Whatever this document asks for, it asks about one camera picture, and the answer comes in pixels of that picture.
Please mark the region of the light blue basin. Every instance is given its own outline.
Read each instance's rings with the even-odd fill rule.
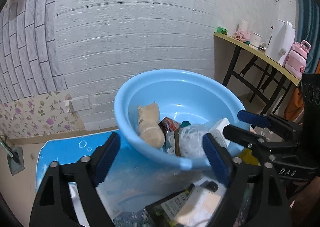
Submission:
[[[160,108],[160,120],[165,116],[178,122],[216,122],[224,117],[232,125],[249,130],[247,123],[237,118],[244,110],[240,100],[220,83],[189,71],[161,69],[139,74],[119,89],[114,111],[117,124],[128,142],[146,157],[163,165],[181,170],[208,169],[207,158],[186,159],[171,156],[146,144],[137,134],[138,105],[156,102]],[[228,151],[238,155],[243,147],[230,143]]]

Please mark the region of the paper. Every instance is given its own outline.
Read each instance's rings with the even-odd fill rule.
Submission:
[[[161,204],[161,207],[168,215],[170,220],[173,220],[177,213],[181,210],[185,202],[187,201],[188,196],[185,192],[173,197],[172,199]]]
[[[220,195],[197,186],[174,220],[189,227],[205,227],[219,206],[220,200]]]

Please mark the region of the black desk legs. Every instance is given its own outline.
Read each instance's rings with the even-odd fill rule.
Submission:
[[[272,80],[276,76],[277,72],[278,71],[274,67],[272,67],[270,76],[268,76],[267,80],[263,83],[262,87],[260,88],[262,90],[262,92],[264,92],[266,90],[266,88],[268,87],[268,85],[270,85],[270,83],[272,82]]]
[[[282,102],[283,102],[285,96],[287,95],[287,93],[289,92],[291,86],[292,86],[292,82],[290,81],[290,83],[289,83],[287,89],[285,90],[285,92],[284,92],[284,94],[283,94],[280,102],[277,104],[276,108],[272,111],[273,114],[277,111],[277,109],[279,108],[279,106],[282,104]]]
[[[244,69],[240,72],[240,75],[242,74],[244,77],[245,74],[249,71],[249,69],[253,66],[253,64],[257,61],[258,57],[253,56],[252,59],[248,62],[248,64],[244,67]]]
[[[260,81],[259,81],[259,84],[258,84],[258,86],[257,86],[257,89],[258,89],[258,90],[259,90],[259,88],[260,88],[260,86],[261,86],[264,78],[266,77],[266,72],[268,72],[269,67],[270,67],[270,65],[267,63],[267,66],[266,66],[265,70],[263,71],[263,75],[262,75],[262,77],[261,77],[261,79],[260,79]],[[256,94],[253,93],[252,96],[251,96],[251,98],[250,98],[250,100],[249,100],[250,103],[252,102],[252,100],[254,99],[255,96],[256,96]]]
[[[285,83],[286,77],[285,75],[281,76],[281,79],[279,81],[279,84],[277,85],[275,91],[273,92],[271,98],[269,99],[269,102],[266,103],[266,106],[263,108],[262,112],[260,114],[266,114],[267,111],[270,109],[270,107],[272,106],[273,102],[276,100],[278,94],[280,93],[284,83]]]
[[[228,84],[228,82],[229,82],[229,80],[230,80],[230,77],[231,77],[231,75],[232,75],[232,71],[233,71],[233,69],[234,69],[235,66],[236,66],[236,63],[237,63],[237,60],[238,60],[240,51],[241,51],[241,47],[236,46],[236,47],[235,47],[235,51],[233,52],[233,56],[232,56],[232,59],[231,59],[231,62],[230,62],[230,65],[229,65],[227,74],[226,74],[226,76],[224,77],[224,80],[223,80],[223,83],[222,83],[225,87],[227,87],[227,84]]]

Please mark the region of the white appliance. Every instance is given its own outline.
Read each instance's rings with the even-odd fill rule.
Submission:
[[[295,35],[296,31],[291,22],[276,19],[267,45],[266,55],[284,66]]]

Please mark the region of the snack package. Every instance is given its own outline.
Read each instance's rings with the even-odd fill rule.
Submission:
[[[161,128],[163,134],[166,136],[168,132],[175,131],[180,127],[180,123],[170,119],[169,117],[164,117],[161,122],[159,122],[159,127]]]
[[[113,219],[115,227],[155,227],[146,209],[138,212],[122,212]]]
[[[194,184],[191,184],[185,191],[173,193],[158,202],[146,206],[148,216],[156,227],[184,226],[174,221],[174,218],[184,206],[194,187]]]

